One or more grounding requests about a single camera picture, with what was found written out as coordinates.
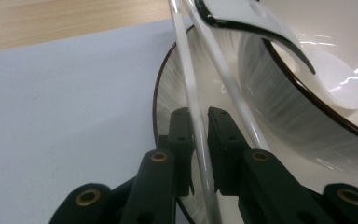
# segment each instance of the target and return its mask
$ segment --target black plastic part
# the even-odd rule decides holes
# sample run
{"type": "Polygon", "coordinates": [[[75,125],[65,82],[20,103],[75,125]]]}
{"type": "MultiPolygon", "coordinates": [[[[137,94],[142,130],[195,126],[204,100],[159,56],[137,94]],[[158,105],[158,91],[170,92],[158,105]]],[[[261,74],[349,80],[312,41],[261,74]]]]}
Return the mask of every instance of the black plastic part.
{"type": "Polygon", "coordinates": [[[87,184],[72,191],[54,213],[50,224],[96,224],[109,200],[110,188],[87,184]]]}
{"type": "Polygon", "coordinates": [[[118,224],[123,215],[124,207],[130,196],[135,177],[124,184],[113,189],[109,194],[109,200],[106,203],[103,213],[100,216],[100,224],[118,224]]]}
{"type": "Polygon", "coordinates": [[[240,193],[243,152],[250,147],[227,111],[210,107],[208,110],[208,145],[213,166],[215,191],[222,195],[240,193]]]}
{"type": "Polygon", "coordinates": [[[243,157],[239,207],[245,223],[263,223],[250,210],[255,204],[267,223],[334,223],[272,153],[253,149],[243,157]]]}
{"type": "Polygon", "coordinates": [[[174,155],[169,150],[152,150],[145,154],[121,224],[174,223],[174,162],[174,155]]]}
{"type": "Polygon", "coordinates": [[[331,184],[324,188],[324,209],[336,223],[358,223],[358,188],[347,184],[331,184]]]}
{"type": "Polygon", "coordinates": [[[160,135],[158,137],[156,149],[168,149],[168,135],[160,135]]]}
{"type": "Polygon", "coordinates": [[[170,130],[168,138],[158,140],[160,143],[167,141],[168,150],[175,155],[176,194],[187,196],[189,189],[194,194],[193,181],[191,179],[191,157],[194,152],[191,122],[188,108],[180,108],[171,113],[170,130]]]}

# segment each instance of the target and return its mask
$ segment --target white table surface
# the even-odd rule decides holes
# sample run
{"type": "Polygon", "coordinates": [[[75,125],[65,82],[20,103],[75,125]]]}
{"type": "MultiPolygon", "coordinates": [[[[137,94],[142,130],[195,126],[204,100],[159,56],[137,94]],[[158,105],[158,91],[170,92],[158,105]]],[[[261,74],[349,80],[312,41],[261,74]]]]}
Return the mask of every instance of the white table surface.
{"type": "Polygon", "coordinates": [[[0,51],[0,223],[48,223],[73,189],[136,175],[155,148],[153,91],[172,29],[158,21],[0,51]]]}

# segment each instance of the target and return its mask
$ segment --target brass insert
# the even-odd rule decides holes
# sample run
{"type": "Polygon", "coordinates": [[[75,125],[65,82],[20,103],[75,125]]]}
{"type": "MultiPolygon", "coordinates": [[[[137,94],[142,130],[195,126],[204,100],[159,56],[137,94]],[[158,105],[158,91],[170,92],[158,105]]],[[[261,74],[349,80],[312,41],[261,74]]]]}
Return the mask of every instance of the brass insert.
{"type": "Polygon", "coordinates": [[[166,161],[168,159],[168,155],[164,152],[155,152],[150,157],[152,161],[166,161]]]}
{"type": "Polygon", "coordinates": [[[79,206],[89,206],[96,203],[101,197],[101,192],[97,189],[87,189],[76,197],[76,204],[79,206]]]}
{"type": "Polygon", "coordinates": [[[267,161],[269,159],[269,155],[267,155],[266,153],[264,152],[254,152],[252,154],[252,158],[255,160],[255,161],[267,161]]]}
{"type": "Polygon", "coordinates": [[[343,201],[358,206],[358,192],[353,189],[339,189],[337,195],[343,201]]]}

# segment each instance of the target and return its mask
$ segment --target wooden table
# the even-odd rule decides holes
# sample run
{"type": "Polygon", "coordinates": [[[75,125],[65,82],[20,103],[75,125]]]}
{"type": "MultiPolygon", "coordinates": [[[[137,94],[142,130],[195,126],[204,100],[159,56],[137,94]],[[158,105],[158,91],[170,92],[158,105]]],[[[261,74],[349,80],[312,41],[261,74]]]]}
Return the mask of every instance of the wooden table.
{"type": "Polygon", "coordinates": [[[169,17],[167,0],[0,0],[0,49],[169,17]]]}

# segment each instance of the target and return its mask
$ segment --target spoon handle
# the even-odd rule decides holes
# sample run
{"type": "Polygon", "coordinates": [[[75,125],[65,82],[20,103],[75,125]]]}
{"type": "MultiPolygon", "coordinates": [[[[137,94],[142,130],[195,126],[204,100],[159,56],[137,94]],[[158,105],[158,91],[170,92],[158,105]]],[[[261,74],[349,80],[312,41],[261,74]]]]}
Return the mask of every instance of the spoon handle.
{"type": "Polygon", "coordinates": [[[183,21],[180,3],[169,0],[173,27],[176,34],[176,44],[185,78],[186,99],[193,125],[196,142],[197,158],[199,160],[201,184],[206,205],[207,218],[211,224],[222,223],[217,196],[214,193],[214,179],[211,157],[209,154],[207,135],[202,118],[200,98],[188,46],[187,32],[183,21]]]}
{"type": "Polygon", "coordinates": [[[270,10],[253,0],[195,0],[200,17],[212,27],[246,31],[276,40],[290,49],[312,72],[315,69],[293,32],[270,10]]]}

